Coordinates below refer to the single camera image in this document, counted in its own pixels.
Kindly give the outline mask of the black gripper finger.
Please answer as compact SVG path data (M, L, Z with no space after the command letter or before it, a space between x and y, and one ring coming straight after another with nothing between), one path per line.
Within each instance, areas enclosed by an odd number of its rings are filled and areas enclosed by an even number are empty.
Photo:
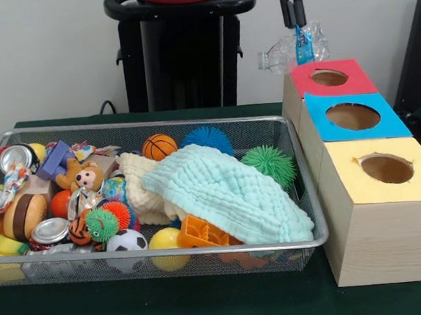
M306 13L303 6L303 0L292 0L293 10L295 11L296 25L306 25Z
M295 27L295 17L292 2L290 0L279 0L282 11L282 18L284 20L284 26L288 29Z

